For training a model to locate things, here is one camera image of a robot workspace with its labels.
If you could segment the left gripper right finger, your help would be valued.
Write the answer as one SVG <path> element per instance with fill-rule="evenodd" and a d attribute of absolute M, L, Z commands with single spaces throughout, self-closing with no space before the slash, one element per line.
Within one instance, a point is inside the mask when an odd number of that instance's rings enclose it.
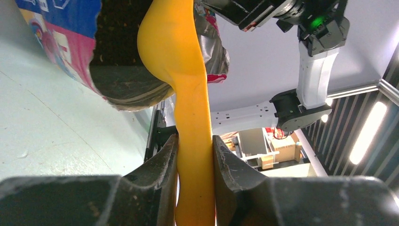
<path fill-rule="evenodd" d="M 374 177 L 267 177 L 213 136 L 219 226 L 396 226 L 399 200 Z"/>

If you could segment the yellow plastic scoop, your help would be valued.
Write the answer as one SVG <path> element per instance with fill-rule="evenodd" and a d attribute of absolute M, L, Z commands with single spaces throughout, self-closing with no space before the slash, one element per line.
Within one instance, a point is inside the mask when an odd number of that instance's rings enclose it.
<path fill-rule="evenodd" d="M 155 0 L 137 36 L 140 58 L 176 93 L 179 134 L 176 207 L 179 226 L 215 224 L 214 166 L 207 72 L 194 24 L 192 0 Z"/>

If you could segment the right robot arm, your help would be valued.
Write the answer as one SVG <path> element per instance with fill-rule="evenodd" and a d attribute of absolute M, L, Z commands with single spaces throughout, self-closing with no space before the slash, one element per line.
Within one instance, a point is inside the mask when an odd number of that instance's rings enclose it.
<path fill-rule="evenodd" d="M 350 22 L 345 0 L 202 0 L 201 5 L 248 32 L 271 18 L 288 32 L 297 26 L 300 53 L 296 89 L 276 94 L 268 102 L 212 112 L 215 135 L 275 127 L 291 132 L 331 113 L 326 104 L 333 63 L 345 45 Z"/>

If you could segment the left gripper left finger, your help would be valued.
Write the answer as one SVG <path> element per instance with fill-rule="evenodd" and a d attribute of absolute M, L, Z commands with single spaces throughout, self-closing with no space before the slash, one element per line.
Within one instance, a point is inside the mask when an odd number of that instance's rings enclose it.
<path fill-rule="evenodd" d="M 173 226 L 178 136 L 131 173 L 14 177 L 0 184 L 3 226 Z"/>

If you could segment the colourful cat food bag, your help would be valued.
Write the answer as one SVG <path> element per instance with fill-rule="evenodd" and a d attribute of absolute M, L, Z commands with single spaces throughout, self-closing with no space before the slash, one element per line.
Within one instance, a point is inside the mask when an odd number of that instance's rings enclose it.
<path fill-rule="evenodd" d="M 16 5 L 49 60 L 118 110 L 140 111 L 174 94 L 139 56 L 137 36 L 148 12 L 158 17 L 155 43 L 172 32 L 168 20 L 193 24 L 208 83 L 227 78 L 230 58 L 216 16 L 197 0 L 18 0 Z"/>

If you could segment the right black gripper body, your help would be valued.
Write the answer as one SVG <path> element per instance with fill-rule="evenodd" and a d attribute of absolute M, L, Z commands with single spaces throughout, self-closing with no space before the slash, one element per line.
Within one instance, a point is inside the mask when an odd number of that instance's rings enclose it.
<path fill-rule="evenodd" d="M 201 5 L 213 11 L 240 30 L 247 32 L 262 26 L 271 18 L 288 15 L 298 0 L 202 0 Z"/>

